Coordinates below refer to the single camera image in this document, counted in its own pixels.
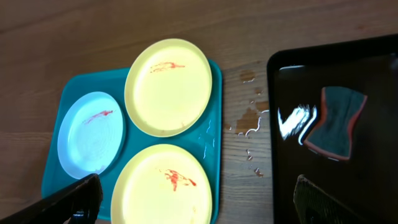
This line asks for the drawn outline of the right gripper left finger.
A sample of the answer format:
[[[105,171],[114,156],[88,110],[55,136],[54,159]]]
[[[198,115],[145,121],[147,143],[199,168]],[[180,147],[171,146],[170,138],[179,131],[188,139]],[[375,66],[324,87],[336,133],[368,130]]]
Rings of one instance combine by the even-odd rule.
[[[90,174],[1,220],[1,223],[94,223],[103,201],[97,174]]]

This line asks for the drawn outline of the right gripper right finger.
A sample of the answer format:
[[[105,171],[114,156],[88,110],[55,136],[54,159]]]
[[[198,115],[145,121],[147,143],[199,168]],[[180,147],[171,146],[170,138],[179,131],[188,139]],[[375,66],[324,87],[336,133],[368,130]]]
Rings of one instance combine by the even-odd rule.
[[[367,223],[365,218],[327,194],[303,174],[297,177],[293,201],[301,224]]]

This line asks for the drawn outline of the light blue plate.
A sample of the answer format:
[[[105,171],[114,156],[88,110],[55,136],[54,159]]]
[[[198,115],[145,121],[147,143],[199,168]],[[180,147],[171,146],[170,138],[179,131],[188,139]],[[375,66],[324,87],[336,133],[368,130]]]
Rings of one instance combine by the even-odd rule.
[[[57,138],[58,159],[75,179],[101,174],[118,158],[126,135],[118,102],[94,91],[76,100],[64,116]]]

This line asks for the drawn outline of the orange and dark sponge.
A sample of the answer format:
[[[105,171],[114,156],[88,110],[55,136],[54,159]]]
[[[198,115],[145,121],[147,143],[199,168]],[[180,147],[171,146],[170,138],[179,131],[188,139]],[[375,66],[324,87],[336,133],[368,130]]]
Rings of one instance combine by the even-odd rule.
[[[303,143],[330,159],[350,160],[353,129],[367,99],[366,95],[342,86],[322,88],[320,118]]]

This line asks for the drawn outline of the yellow-green plate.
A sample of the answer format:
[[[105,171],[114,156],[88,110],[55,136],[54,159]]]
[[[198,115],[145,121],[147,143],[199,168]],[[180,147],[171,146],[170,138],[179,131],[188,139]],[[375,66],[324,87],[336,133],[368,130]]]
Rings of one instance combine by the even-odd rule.
[[[210,64],[195,44],[164,39],[143,50],[132,64],[124,87],[125,107],[142,132],[176,136],[199,120],[212,86]]]
[[[112,223],[209,223],[211,213],[204,169],[171,144],[138,152],[121,171],[111,199]]]

